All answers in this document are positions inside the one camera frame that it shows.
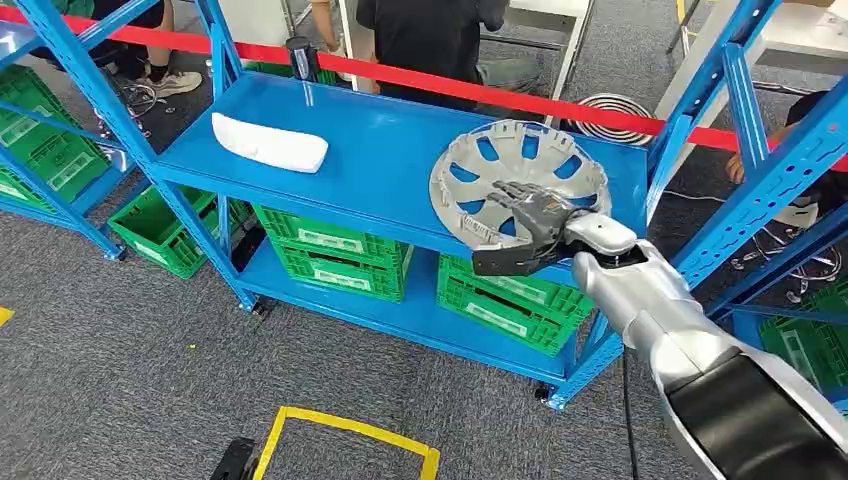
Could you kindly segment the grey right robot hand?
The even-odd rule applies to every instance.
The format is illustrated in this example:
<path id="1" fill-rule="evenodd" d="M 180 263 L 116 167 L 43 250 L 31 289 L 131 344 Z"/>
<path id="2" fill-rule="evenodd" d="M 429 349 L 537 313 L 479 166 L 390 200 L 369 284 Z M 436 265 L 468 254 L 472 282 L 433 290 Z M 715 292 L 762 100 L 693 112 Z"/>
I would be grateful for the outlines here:
<path id="1" fill-rule="evenodd" d="M 563 230 L 573 210 L 550 189 L 516 181 L 493 183 L 489 200 L 510 210 L 517 226 L 530 233 L 522 245 L 478 249 L 472 254 L 474 273 L 480 276 L 529 276 L 566 257 Z"/>

